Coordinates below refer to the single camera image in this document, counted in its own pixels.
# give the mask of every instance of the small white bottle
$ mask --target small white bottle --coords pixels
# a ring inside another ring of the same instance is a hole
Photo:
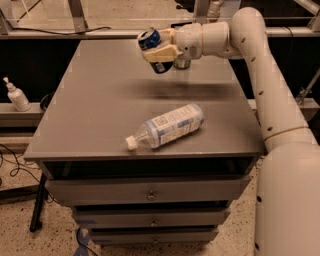
[[[139,146],[157,148],[197,130],[204,121],[201,108],[194,103],[145,121],[134,136],[126,138],[128,149]]]
[[[16,109],[21,112],[29,110],[31,108],[31,104],[23,91],[10,83],[7,77],[3,78],[3,81],[6,82],[6,86],[9,91],[8,97]]]

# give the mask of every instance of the speckled floor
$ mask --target speckled floor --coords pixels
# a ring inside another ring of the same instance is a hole
[[[36,178],[40,171],[35,164],[25,163],[22,155],[18,160]],[[37,184],[26,171],[15,177],[10,172],[16,168],[11,154],[3,155],[0,177],[1,190]],[[218,236],[210,243],[152,244],[134,246],[98,246],[89,241],[88,246],[98,255],[184,255],[184,256],[251,256],[253,255],[255,191],[261,160],[252,169],[252,181],[242,196],[231,204],[231,214],[219,226]],[[0,205],[0,255],[92,255],[79,249],[76,240],[78,225],[71,217],[71,210],[55,202],[45,202],[41,213],[42,228],[35,233],[29,231],[35,200]]]

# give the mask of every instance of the blue can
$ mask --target blue can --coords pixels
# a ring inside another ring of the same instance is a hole
[[[138,35],[138,43],[142,51],[156,48],[161,43],[160,34],[154,28],[148,28]],[[152,62],[150,65],[154,72],[162,74],[172,67],[173,62]]]

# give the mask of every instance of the gray tabletop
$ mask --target gray tabletop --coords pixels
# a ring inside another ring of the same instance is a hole
[[[128,151],[146,120],[197,103],[205,122],[158,149]],[[260,127],[227,60],[193,60],[155,74],[136,40],[82,41],[25,152],[27,160],[245,156],[263,152]]]

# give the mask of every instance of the white robotic arm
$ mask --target white robotic arm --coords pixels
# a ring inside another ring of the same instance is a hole
[[[190,24],[160,31],[162,44],[143,52],[148,62],[177,56],[228,58],[248,66],[268,150],[257,189],[255,254],[320,255],[320,147],[269,49],[261,14],[236,12],[225,23]]]

